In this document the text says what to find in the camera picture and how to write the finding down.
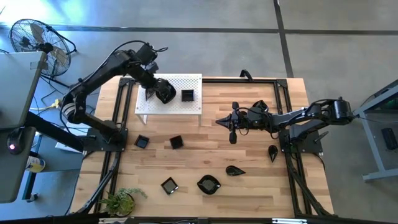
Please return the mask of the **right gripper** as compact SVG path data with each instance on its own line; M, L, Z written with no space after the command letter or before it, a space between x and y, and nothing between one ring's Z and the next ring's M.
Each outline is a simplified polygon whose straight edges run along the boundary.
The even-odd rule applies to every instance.
M239 103L232 102L233 112L225 118L216 120L216 124L229 129L229 142L236 144L236 130L246 130L246 135L250 129L264 129L269 126L268 110L269 107L264 101L257 101L250 108L240 107Z

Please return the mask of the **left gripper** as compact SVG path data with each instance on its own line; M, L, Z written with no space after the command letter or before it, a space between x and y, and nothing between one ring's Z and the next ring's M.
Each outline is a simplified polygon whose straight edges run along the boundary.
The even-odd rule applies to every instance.
M140 65L139 68L142 74L138 78L138 82L141 84L141 87L145 89L146 101L154 95L156 95L160 101L164 101L164 93L170 90L170 83L168 81L160 82L159 79L154 76L159 66L156 63L150 63L148 65Z

